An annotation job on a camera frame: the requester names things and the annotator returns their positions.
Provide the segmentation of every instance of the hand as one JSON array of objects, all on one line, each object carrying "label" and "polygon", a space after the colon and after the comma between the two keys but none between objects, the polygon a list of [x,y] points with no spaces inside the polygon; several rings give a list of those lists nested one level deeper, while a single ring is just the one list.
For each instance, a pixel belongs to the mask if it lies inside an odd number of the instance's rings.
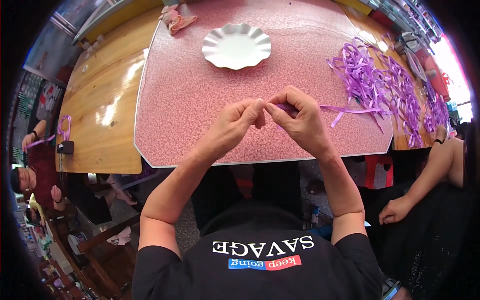
[{"label": "hand", "polygon": [[403,220],[413,207],[410,203],[411,201],[406,196],[390,200],[378,215],[380,225]]},{"label": "hand", "polygon": [[[280,103],[294,105],[299,111],[298,114],[290,116],[276,106]],[[283,91],[267,101],[265,109],[275,123],[314,157],[320,157],[324,149],[331,146],[317,101],[296,87],[291,85],[285,87]]]},{"label": "hand", "polygon": [[52,194],[52,199],[54,201],[58,202],[61,199],[61,190],[56,185],[52,186],[50,193]]},{"label": "hand", "polygon": [[22,151],[23,151],[23,152],[26,152],[26,151],[27,151],[26,147],[27,147],[28,145],[30,145],[31,143],[33,143],[34,140],[35,140],[35,138],[36,138],[36,137],[35,137],[35,134],[34,134],[33,132],[27,134],[27,135],[24,137],[24,140],[22,141]]},{"label": "hand", "polygon": [[444,141],[447,137],[447,129],[444,125],[438,124],[437,125],[437,139],[440,141]]},{"label": "hand", "polygon": [[251,125],[262,128],[265,125],[262,99],[245,99],[230,103],[218,114],[207,133],[200,139],[197,149],[217,160],[235,148]]}]

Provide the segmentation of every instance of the black t-shirt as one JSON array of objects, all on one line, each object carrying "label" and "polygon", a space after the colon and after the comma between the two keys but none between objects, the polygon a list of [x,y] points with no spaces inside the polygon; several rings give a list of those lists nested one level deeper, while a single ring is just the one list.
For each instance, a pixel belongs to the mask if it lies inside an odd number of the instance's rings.
[{"label": "black t-shirt", "polygon": [[183,261],[164,247],[140,249],[132,284],[134,300],[376,300],[381,294],[365,235],[348,235],[333,246],[307,231],[248,224],[207,234]]}]

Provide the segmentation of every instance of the pink table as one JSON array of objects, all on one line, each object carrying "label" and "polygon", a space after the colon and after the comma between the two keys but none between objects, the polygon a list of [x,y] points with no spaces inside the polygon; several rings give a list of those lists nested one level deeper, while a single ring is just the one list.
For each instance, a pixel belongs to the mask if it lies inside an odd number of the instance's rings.
[{"label": "pink table", "polygon": [[[209,0],[180,8],[197,15],[189,27],[170,36],[160,23],[152,40],[139,89],[134,144],[152,167],[172,167],[205,133],[218,111],[245,98],[268,99],[292,84],[320,104],[343,107],[347,94],[342,81],[326,63],[356,35],[340,8],[329,0]],[[257,66],[220,69],[205,60],[202,40],[227,23],[248,23],[263,29],[272,41],[272,54]],[[352,101],[349,108],[360,110]],[[337,111],[322,109],[329,125]],[[329,127],[342,156],[385,153],[393,130],[389,118],[344,114]],[[267,125],[251,128],[243,141],[219,164],[311,159],[312,156],[279,129],[267,114]]]}]

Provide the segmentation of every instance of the wavy white plate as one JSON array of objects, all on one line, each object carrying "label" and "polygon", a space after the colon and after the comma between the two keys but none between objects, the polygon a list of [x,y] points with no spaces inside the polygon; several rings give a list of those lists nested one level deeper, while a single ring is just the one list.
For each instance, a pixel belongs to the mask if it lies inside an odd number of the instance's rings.
[{"label": "wavy white plate", "polygon": [[272,52],[270,37],[246,23],[212,30],[202,46],[205,59],[219,68],[239,70],[257,65]]}]

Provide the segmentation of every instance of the yellow shirt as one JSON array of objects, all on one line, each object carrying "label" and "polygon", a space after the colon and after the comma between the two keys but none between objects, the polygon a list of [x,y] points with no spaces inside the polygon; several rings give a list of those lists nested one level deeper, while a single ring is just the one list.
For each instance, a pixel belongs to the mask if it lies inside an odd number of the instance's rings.
[{"label": "yellow shirt", "polygon": [[37,203],[37,201],[35,201],[35,195],[32,194],[30,196],[30,200],[28,201],[28,205],[30,205],[30,207],[36,208],[38,210],[38,212],[40,213],[41,219],[45,220],[45,215],[43,214],[42,207],[40,206],[40,204]]}]

